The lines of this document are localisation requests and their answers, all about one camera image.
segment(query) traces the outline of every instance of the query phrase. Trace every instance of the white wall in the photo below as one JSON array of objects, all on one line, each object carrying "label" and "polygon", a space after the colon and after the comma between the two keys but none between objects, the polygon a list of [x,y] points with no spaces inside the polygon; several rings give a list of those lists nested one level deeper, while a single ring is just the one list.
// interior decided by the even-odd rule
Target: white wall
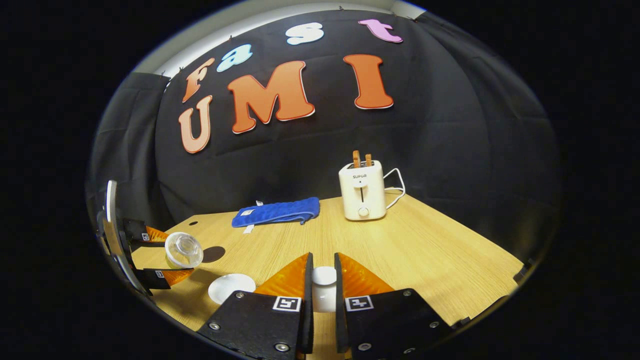
[{"label": "white wall", "polygon": [[345,10],[395,13],[412,19],[425,11],[418,6],[396,0],[350,0],[350,3],[341,3],[339,0],[248,0],[222,9],[175,35],[141,61],[134,71],[164,73],[172,78],[181,67],[224,43],[229,36],[236,37],[258,26],[293,15],[337,10],[338,5]]}]

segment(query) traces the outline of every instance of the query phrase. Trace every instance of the orange letter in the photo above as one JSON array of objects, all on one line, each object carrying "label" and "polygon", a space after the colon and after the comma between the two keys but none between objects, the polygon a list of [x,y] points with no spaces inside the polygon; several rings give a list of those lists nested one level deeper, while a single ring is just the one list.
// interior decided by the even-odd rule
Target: orange letter
[{"label": "orange letter", "polygon": [[302,85],[304,61],[290,61],[279,65],[271,74],[265,88],[253,76],[245,75],[229,83],[228,89],[234,93],[236,104],[236,123],[232,130],[235,134],[255,128],[255,119],[249,116],[249,106],[263,124],[269,124],[276,99],[280,109],[276,118],[288,121],[307,117],[316,109],[307,102],[305,88]]},{"label": "orange letter", "polygon": [[185,110],[178,118],[180,133],[182,134],[182,146],[191,154],[195,154],[204,149],[209,142],[209,137],[211,136],[209,104],[211,103],[211,99],[213,99],[213,96],[205,96],[196,104],[196,108],[200,111],[200,136],[198,136],[198,138],[193,138],[193,133],[191,132],[191,114],[193,113],[193,108]]},{"label": "orange letter", "polygon": [[358,97],[354,102],[360,109],[384,109],[394,104],[391,96],[385,92],[380,69],[382,59],[373,55],[348,55],[344,62],[353,67],[358,82]]},{"label": "orange letter", "polygon": [[198,80],[202,81],[204,76],[207,75],[207,66],[211,66],[215,61],[214,58],[211,58],[205,61],[204,64],[200,65],[194,72],[190,73],[187,76],[187,92],[184,94],[182,98],[182,102],[189,100],[189,98],[198,91],[200,88],[200,84],[198,84]]}]

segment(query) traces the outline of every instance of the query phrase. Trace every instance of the blue oven mitt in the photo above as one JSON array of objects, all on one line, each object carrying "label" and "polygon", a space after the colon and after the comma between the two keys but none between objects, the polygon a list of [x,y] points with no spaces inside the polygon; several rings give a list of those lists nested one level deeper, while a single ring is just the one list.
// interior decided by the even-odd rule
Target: blue oven mitt
[{"label": "blue oven mitt", "polygon": [[251,224],[269,224],[300,220],[300,224],[315,218],[320,213],[320,200],[317,197],[294,201],[276,202],[262,206],[249,206],[238,211],[231,220],[231,226],[244,227]]}]

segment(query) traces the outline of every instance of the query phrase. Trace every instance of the wooden table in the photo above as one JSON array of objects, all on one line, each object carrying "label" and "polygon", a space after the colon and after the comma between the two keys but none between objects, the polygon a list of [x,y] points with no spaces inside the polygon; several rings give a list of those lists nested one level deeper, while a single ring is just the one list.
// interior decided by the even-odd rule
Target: wooden table
[{"label": "wooden table", "polygon": [[[387,203],[395,197],[388,193]],[[194,331],[219,307],[207,293],[213,280],[241,273],[260,286],[306,252],[314,266],[333,266],[333,254],[341,252],[394,289],[415,289],[449,325],[510,294],[522,268],[498,245],[409,195],[382,219],[366,222],[346,220],[340,197],[320,200],[320,215],[304,225],[257,225],[250,234],[231,227],[236,213],[194,215],[166,231],[192,234],[204,249],[226,250],[171,290],[152,290],[163,311]],[[166,268],[164,249],[142,247],[132,256],[138,268]],[[307,359],[343,359],[335,352],[335,313],[314,313],[314,323],[314,353]]]}]

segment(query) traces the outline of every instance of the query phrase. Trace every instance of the screw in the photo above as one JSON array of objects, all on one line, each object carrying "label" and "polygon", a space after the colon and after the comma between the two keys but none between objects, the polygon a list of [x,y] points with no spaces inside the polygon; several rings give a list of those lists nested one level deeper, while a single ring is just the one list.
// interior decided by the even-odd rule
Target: screw
[{"label": "screw", "polygon": [[279,352],[287,352],[290,349],[289,346],[287,344],[285,344],[285,343],[277,343],[274,347]]}]

